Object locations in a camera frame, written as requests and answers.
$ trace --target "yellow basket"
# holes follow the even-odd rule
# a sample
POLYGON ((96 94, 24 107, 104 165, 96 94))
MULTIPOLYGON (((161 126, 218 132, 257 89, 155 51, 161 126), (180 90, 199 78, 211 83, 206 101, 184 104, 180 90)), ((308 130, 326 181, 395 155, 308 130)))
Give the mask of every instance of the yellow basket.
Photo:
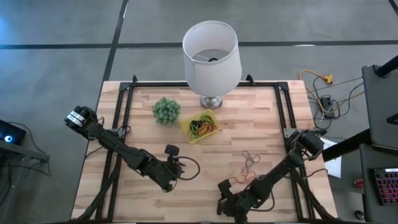
POLYGON ((207 137, 209 135, 212 135, 212 134, 216 133, 218 130, 220 130, 220 123, 218 122, 216 116, 214 115, 213 110, 211 110, 211 109, 207 109, 207 110, 205 110, 204 112, 202 112, 200 114, 192 116, 192 117, 190 117, 190 118, 188 118, 188 119, 186 119, 184 121, 181 121, 180 122, 180 126, 181 126, 181 129, 184 132, 184 135, 187 138, 188 142, 191 143, 191 144, 195 144, 199 140, 204 139, 205 137, 207 137), (189 133, 189 126, 191 124, 191 121, 198 120, 203 114, 208 115, 209 117, 211 117, 211 119, 214 121, 214 124, 216 125, 217 128, 214 131, 212 131, 212 132, 210 132, 208 134, 205 134, 204 136, 202 136, 200 138, 197 138, 197 139, 194 139, 194 140, 190 141, 188 133, 189 133))

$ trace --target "wooden table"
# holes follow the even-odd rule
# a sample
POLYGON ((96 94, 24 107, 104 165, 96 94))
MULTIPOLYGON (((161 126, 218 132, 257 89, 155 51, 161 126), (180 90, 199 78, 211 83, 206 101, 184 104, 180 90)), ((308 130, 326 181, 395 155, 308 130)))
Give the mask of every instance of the wooden table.
MULTIPOLYGON (((303 81, 288 81, 290 97, 298 128, 313 128, 311 110, 303 81)), ((111 128, 118 97, 120 82, 104 82, 98 105, 98 117, 105 118, 104 127, 111 128)), ((114 222, 233 222, 225 215, 216 214, 220 197, 217 184, 230 175, 239 176, 245 158, 242 150, 259 154, 261 161, 252 170, 266 174, 285 156, 280 128, 275 91, 269 87, 237 87, 224 96, 221 108, 215 111, 222 130, 192 145, 187 142, 179 125, 164 127, 156 124, 152 116, 152 106, 163 96, 180 103, 179 119, 198 114, 204 109, 199 96, 189 87, 135 87, 129 115, 132 131, 126 137, 126 144, 143 148, 161 160, 166 160, 164 149, 167 144, 180 148, 180 156, 196 159, 201 165, 200 175, 191 180, 179 180, 177 187, 163 193, 160 187, 148 177, 141 177, 123 162, 116 199, 114 222)), ((286 119, 287 108, 284 102, 286 119)), ((120 126, 123 120, 122 107, 120 126)), ((99 146, 91 142, 87 153, 99 146)), ((83 166, 72 218, 78 217, 94 199, 100 189, 106 150, 100 150, 88 157, 83 166)), ((193 175, 197 168, 186 162, 183 175, 193 175)), ((306 162, 307 173, 324 168, 322 155, 315 161, 306 162)), ((320 203, 333 216, 337 216, 326 172, 318 172, 308 179, 310 188, 320 203)), ((232 191, 245 187, 234 184, 232 191)), ((290 180, 282 179, 273 188, 275 208, 271 212, 249 212, 249 222, 296 221, 294 200, 290 180)), ((305 217, 307 209, 303 193, 300 199, 305 217)), ((269 199, 260 209, 269 208, 269 199)), ((108 201, 104 206, 104 216, 108 201)))

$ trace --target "white lampshade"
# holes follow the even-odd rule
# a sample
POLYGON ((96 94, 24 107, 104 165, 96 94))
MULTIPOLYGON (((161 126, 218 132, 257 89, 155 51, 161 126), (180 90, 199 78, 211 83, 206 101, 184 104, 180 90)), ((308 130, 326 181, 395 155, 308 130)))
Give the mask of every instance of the white lampshade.
POLYGON ((188 30, 182 47, 185 78, 195 93, 206 97, 223 96, 238 85, 242 66, 238 37, 231 26, 220 21, 201 22, 188 30), (217 60, 208 62, 209 57, 217 60))

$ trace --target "silver lamp base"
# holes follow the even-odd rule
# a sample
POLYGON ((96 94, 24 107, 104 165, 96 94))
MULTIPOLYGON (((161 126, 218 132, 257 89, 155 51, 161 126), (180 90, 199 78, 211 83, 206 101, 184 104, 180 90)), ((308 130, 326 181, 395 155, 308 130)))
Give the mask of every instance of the silver lamp base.
POLYGON ((216 97, 206 97, 206 96, 200 96, 200 103, 202 107, 206 109, 217 109, 221 106, 223 103, 223 97, 222 96, 216 96, 216 97))

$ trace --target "concrete floor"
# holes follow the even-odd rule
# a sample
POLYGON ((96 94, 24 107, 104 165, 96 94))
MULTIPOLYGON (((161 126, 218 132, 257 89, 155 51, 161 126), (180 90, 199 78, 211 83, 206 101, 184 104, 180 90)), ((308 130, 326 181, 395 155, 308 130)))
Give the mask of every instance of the concrete floor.
MULTIPOLYGON (((0 45, 110 44, 122 2, 3 0, 0 45)), ((192 25, 212 19, 231 25, 240 41, 398 40, 398 16, 388 0, 134 0, 127 6, 119 43, 181 42, 192 25)), ((0 119, 28 125, 36 143, 51 155, 51 178, 29 174, 13 223, 69 219, 87 142, 63 119, 76 105, 96 107, 109 52, 0 50, 0 119)), ((243 73, 257 80, 295 80, 299 71, 309 69, 334 74, 335 83, 358 78, 363 65, 382 64, 397 52, 398 45, 374 44, 240 48, 243 73)), ((109 79, 130 80, 133 74, 139 80, 184 80, 181 48, 118 49, 109 79)), ((313 79, 306 75, 306 84, 313 79)), ((359 83, 320 94, 339 99, 359 83)), ((319 80, 318 86, 326 85, 319 80)), ((348 138, 367 127, 361 95, 346 116, 333 122, 328 135, 348 138)), ((25 145, 32 148, 29 139, 25 145)), ((343 170, 344 164, 359 166, 357 158, 345 156, 343 170)), ((330 182, 339 217, 354 220, 353 212, 362 207, 360 194, 344 190, 341 180, 330 177, 330 182), (354 202, 344 203, 347 197, 354 202)))

